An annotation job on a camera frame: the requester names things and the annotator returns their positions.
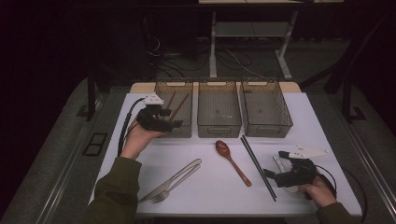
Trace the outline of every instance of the person's left hand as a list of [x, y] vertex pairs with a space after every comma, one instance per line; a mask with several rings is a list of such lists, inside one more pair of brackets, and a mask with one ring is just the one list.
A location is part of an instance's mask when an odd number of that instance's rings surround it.
[[146, 148], [151, 139], [165, 135], [166, 133], [148, 131], [134, 120], [128, 128], [123, 151], [120, 156], [135, 160], [141, 151]]

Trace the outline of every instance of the wooden spoon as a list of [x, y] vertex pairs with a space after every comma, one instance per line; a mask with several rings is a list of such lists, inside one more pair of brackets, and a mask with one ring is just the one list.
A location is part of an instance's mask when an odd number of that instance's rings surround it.
[[251, 182], [248, 180], [248, 178], [242, 173], [241, 169], [236, 165], [236, 163], [233, 161], [233, 158], [231, 158], [231, 152], [230, 149], [228, 148], [227, 144], [225, 144], [223, 141], [217, 141], [216, 142], [216, 151], [224, 158], [228, 159], [231, 164], [233, 165], [233, 168], [235, 168], [236, 172], [241, 176], [242, 180], [245, 182], [245, 184], [250, 187]]

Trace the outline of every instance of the plastic storage bin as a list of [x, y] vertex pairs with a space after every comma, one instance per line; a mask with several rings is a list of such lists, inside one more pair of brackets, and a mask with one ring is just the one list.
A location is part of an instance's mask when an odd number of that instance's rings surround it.
[[199, 82], [198, 136], [235, 138], [242, 126], [235, 80], [205, 78]]
[[190, 138], [191, 137], [191, 111], [192, 111], [191, 78], [161, 78], [157, 79], [155, 92], [163, 99], [163, 108], [171, 109], [168, 117], [161, 117], [174, 122], [182, 122], [181, 127], [174, 128], [163, 138]]
[[242, 78], [240, 96], [246, 136], [283, 138], [288, 134], [293, 122], [278, 82]]

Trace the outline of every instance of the person's right hand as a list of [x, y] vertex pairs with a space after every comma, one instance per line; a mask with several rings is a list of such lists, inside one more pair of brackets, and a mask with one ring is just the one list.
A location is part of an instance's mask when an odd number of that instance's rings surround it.
[[337, 203], [330, 189], [318, 175], [312, 184], [301, 185], [300, 191], [302, 193], [308, 193], [319, 208]]

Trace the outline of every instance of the floor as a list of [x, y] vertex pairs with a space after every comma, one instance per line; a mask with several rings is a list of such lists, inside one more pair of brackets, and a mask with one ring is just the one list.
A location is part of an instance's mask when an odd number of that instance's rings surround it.
[[[208, 77], [208, 40], [199, 39], [200, 48], [194, 54], [181, 54], [178, 49], [163, 49], [164, 61], [156, 64], [157, 77]], [[217, 43], [218, 77], [263, 76], [283, 80], [274, 50], [279, 39], [219, 39]], [[348, 46], [344, 40], [290, 42], [285, 58], [294, 82], [301, 83], [335, 63]], [[360, 90], [354, 88], [352, 106], [358, 107], [365, 119], [352, 124], [341, 115], [341, 92], [329, 95], [323, 90], [326, 78], [303, 89], [322, 125], [332, 150], [344, 168], [349, 184], [364, 210], [367, 224], [395, 223], [387, 204], [387, 195], [394, 194], [381, 185], [394, 188], [396, 178], [396, 139]], [[106, 154], [106, 144], [112, 134], [129, 87], [118, 86], [110, 93], [98, 93], [97, 113], [91, 121], [86, 114], [86, 80], [68, 99], [29, 174], [3, 216], [1, 223], [79, 223], [91, 196], [92, 185]], [[82, 156], [93, 133], [107, 133], [104, 150], [97, 157]], [[366, 151], [381, 176], [362, 162], [361, 149]], [[315, 215], [286, 219], [164, 219], [139, 220], [142, 223], [318, 223]]]

